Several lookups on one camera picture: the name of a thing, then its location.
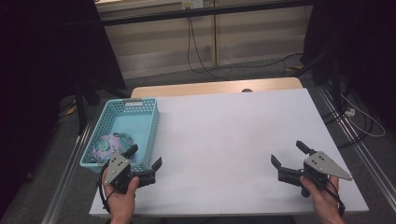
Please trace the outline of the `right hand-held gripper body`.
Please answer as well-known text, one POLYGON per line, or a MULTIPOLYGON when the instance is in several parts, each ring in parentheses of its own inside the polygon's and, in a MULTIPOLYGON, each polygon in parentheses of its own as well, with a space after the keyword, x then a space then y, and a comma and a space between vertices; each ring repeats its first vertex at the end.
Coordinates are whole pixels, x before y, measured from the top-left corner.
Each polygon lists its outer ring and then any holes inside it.
POLYGON ((304 160, 302 169, 294 170, 283 167, 280 162, 277 163, 277 179, 280 182, 301 187, 301 194, 305 198, 309 197, 310 193, 301 183, 301 176, 308 177, 316 187, 324 188, 330 175, 348 181, 352 180, 352 175, 322 151, 310 153, 309 157, 304 160))

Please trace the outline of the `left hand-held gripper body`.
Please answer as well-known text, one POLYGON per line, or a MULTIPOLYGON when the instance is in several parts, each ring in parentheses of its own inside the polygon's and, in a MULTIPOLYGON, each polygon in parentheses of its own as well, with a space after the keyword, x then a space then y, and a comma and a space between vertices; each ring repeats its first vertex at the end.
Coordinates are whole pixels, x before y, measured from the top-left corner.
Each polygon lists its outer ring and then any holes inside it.
POLYGON ((118 193, 125 194, 128 191, 130 181, 134 177, 139 178, 138 187, 145 187, 155 183, 156 169, 142 172, 133 172, 131 163, 120 154, 113 154, 107 162, 105 185, 112 186, 118 193))

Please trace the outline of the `person's left hand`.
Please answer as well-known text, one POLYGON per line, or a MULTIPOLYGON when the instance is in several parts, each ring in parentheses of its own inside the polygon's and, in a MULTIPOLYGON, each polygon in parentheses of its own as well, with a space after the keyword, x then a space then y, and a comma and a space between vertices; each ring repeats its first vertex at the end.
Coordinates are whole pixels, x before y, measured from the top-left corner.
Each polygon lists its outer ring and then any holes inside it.
MULTIPOLYGON (((102 178, 106 179, 107 170, 104 170, 102 178)), ((133 221, 135 199, 134 195, 139 184, 139 178, 134 177, 125 194, 117 193, 111 185, 106 185, 102 181, 107 199, 107 204, 110 210, 110 224, 131 224, 133 221)))

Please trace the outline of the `person's right hand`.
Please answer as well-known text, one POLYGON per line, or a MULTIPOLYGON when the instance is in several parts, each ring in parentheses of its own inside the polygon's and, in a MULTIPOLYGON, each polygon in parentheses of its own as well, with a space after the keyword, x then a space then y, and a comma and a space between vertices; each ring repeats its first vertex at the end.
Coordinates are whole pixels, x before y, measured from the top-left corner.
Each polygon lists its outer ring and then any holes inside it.
POLYGON ((320 224, 346 224, 338 211, 338 202, 325 190, 319 190, 305 176, 300 177, 303 186, 310 192, 316 217, 320 224))

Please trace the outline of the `purple green patterned cloth ball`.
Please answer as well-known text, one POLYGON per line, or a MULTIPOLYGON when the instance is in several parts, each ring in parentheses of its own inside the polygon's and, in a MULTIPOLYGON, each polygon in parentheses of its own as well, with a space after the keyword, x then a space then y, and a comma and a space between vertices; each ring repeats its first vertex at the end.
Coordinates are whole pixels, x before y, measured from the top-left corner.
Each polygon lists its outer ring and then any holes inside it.
POLYGON ((106 162, 112 153, 125 153, 133 144, 134 139, 127 133, 103 135, 94 144, 92 159, 96 162, 106 162))

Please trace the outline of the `teal plastic basket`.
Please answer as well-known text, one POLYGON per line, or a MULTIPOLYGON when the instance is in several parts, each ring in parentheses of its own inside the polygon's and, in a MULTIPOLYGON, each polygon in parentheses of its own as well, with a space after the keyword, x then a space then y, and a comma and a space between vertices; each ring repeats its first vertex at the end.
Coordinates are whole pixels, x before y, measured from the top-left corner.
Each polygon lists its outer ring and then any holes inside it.
POLYGON ((132 136, 138 146, 131 160, 132 170, 134 172, 148 170, 151 165, 158 120, 159 110, 154 98, 107 101, 79 164, 99 173, 104 164, 93 159, 94 144, 105 134, 126 133, 132 136))

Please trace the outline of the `white table mat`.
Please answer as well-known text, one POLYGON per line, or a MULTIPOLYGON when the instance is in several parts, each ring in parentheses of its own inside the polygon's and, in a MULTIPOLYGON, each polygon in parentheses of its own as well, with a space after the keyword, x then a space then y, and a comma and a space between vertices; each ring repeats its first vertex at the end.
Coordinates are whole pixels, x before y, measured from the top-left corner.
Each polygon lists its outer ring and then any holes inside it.
POLYGON ((139 217, 309 213, 301 190, 277 179, 271 155, 300 169, 302 141, 345 162, 305 89, 160 97, 151 158, 156 182, 139 189, 139 217))

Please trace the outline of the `black stand legs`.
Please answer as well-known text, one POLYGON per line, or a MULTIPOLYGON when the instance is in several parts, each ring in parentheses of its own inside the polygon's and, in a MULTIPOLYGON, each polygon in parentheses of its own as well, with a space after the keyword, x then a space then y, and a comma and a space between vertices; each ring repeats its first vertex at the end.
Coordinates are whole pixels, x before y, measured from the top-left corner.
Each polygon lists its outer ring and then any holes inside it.
POLYGON ((315 59, 305 64, 297 72, 293 73, 293 77, 300 77, 306 72, 312 72, 312 78, 315 84, 324 84, 330 81, 332 84, 332 101, 337 111, 342 110, 341 103, 341 87, 339 62, 333 49, 325 48, 315 59))
POLYGON ((100 103, 100 97, 96 92, 97 90, 105 91, 118 98, 129 98, 128 94, 111 88, 97 80, 85 77, 78 79, 75 82, 74 91, 78 111, 79 134, 83 133, 88 123, 85 115, 84 99, 86 99, 90 105, 98 105, 100 103))

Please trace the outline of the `black curtain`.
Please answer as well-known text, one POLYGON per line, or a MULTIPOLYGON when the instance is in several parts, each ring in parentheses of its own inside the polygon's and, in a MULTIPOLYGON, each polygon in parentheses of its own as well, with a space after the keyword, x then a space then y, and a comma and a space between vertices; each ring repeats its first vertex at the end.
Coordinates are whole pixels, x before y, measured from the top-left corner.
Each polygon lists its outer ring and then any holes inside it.
POLYGON ((125 87, 98 0, 0 0, 0 219, 50 140, 59 103, 125 87))
POLYGON ((396 132, 396 0, 314 0, 301 62, 324 51, 396 132))

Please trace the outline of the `aluminium floor rail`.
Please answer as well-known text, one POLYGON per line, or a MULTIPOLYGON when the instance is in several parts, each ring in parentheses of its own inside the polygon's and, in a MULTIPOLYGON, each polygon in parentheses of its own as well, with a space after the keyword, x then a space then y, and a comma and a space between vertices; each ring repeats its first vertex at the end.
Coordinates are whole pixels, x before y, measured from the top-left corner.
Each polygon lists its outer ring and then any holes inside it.
POLYGON ((392 132, 352 93, 341 96, 341 111, 335 109, 328 87, 315 87, 312 96, 364 199, 368 204, 385 202, 396 212, 396 139, 392 132), (354 117, 345 115, 347 108, 355 109, 354 117))
POLYGON ((50 200, 49 206, 41 221, 41 224, 56 224, 58 216, 60 215, 67 191, 72 182, 72 178, 76 167, 79 163, 80 153, 83 145, 86 143, 89 135, 90 127, 86 126, 78 132, 78 138, 74 144, 71 156, 64 168, 61 180, 50 200))

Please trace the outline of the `white wall socket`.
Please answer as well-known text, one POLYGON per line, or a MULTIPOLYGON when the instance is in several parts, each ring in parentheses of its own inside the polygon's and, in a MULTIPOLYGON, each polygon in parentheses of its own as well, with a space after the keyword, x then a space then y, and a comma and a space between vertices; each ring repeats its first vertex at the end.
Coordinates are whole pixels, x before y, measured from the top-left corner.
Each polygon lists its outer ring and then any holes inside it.
POLYGON ((183 0, 181 5, 183 9, 203 8, 204 0, 183 0))

